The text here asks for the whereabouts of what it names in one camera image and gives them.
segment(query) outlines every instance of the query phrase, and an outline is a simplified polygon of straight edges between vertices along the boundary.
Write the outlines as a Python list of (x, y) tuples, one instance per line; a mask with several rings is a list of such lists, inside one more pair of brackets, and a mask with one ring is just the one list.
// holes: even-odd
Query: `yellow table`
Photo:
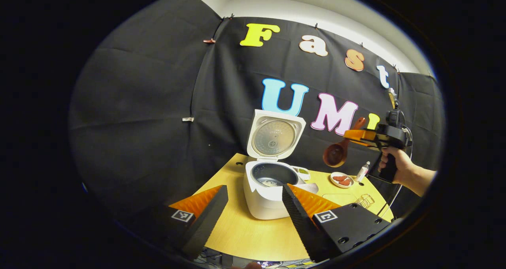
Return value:
[[(260, 220), (249, 213), (243, 190), (244, 167), (248, 156), (235, 154), (195, 194), (218, 185), (228, 188), (228, 203), (218, 219), (206, 247), (216, 251), (250, 260), (289, 261), (309, 258), (290, 217)], [(318, 185), (317, 195), (339, 205), (353, 203), (362, 194), (369, 194), (374, 203), (368, 208), (374, 214), (385, 204), (385, 199), (369, 182), (362, 180), (364, 186), (355, 182), (350, 188), (339, 188), (332, 184), (329, 173), (310, 171), (311, 180), (306, 183)], [(393, 218), (389, 209), (383, 219)]]

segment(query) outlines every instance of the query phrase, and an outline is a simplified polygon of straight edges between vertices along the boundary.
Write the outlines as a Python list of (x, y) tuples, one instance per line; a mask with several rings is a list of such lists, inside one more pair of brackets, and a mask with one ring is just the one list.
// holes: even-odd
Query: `small bowl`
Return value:
[[(339, 184), (338, 181), (335, 181), (334, 180), (334, 177), (347, 177), (347, 179), (351, 180), (351, 182), (349, 183), (348, 186), (346, 185), (342, 185), (342, 184)], [(350, 188), (351, 186), (353, 186), (353, 184), (355, 184), (355, 181), (353, 180), (353, 178), (349, 177), (348, 175), (342, 173), (342, 172), (333, 172), (330, 174), (330, 180), (332, 181), (332, 183), (334, 183), (334, 185), (336, 185), (337, 187), (341, 187), (341, 188)]]

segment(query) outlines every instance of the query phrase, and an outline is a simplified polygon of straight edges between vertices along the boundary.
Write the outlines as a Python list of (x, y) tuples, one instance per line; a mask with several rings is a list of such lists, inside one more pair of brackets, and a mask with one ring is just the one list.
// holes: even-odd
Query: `black fabric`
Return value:
[(70, 141), (87, 188), (123, 217), (206, 179), (188, 163), (190, 102), (220, 17), (201, 0), (159, 0), (114, 30), (78, 78)]
[[(262, 47), (240, 46), (248, 23), (275, 24), (281, 32)], [(323, 39), (329, 54), (306, 53), (302, 35)], [(204, 44), (214, 38), (215, 44)], [(348, 49), (363, 53), (365, 68), (351, 70)], [(318, 94), (347, 101), (359, 117), (375, 113), (385, 123), (390, 100), (378, 64), (399, 93), (401, 109), (415, 138), (413, 161), (434, 169), (444, 117), (441, 95), (429, 77), (401, 73), (366, 48), (313, 26), (259, 17), (220, 19), (200, 0), (160, 0), (134, 15), (96, 49), (79, 77), (70, 109), (71, 142), (88, 188), (117, 216), (173, 203), (192, 195), (237, 152), (246, 153), (254, 109), (262, 108), (264, 78), (286, 83), (278, 107), (289, 109), (292, 83), (309, 87), (299, 116), (306, 128), (286, 163), (311, 170), (358, 173), (378, 152), (350, 144), (340, 168), (322, 161), (340, 135), (310, 127), (320, 107)], [(194, 122), (181, 118), (194, 117)], [(373, 181), (387, 198), (394, 186)], [(397, 216), (417, 202), (402, 190)]]

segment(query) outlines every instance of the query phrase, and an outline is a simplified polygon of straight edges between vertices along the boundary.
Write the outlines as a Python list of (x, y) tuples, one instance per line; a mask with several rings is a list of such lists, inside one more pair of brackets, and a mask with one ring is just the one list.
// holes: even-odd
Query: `wooden ladle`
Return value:
[[(360, 117), (356, 121), (352, 130), (358, 130), (365, 125), (365, 118)], [(330, 167), (340, 167), (346, 161), (347, 157), (347, 146), (349, 144), (349, 139), (345, 138), (340, 143), (335, 143), (330, 145), (325, 152), (323, 152), (323, 161), (326, 165)]]

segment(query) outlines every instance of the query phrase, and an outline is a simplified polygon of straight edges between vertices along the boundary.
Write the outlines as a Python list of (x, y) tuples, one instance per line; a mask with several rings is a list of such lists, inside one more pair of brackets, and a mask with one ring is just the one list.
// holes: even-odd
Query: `hand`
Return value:
[(397, 171), (394, 176), (394, 183), (403, 184), (403, 181), (410, 177), (412, 173), (414, 173), (416, 169), (416, 165), (412, 163), (410, 157), (403, 150), (399, 150), (398, 148), (388, 147), (385, 149), (381, 149), (383, 155), (381, 156), (381, 162), (378, 167), (378, 171), (381, 172), (383, 168), (387, 166), (388, 154), (391, 154), (395, 157), (395, 165), (397, 166)]
[[(242, 269), (241, 267), (232, 266), (230, 269)], [(244, 269), (262, 269), (262, 266), (256, 262), (250, 262)]]

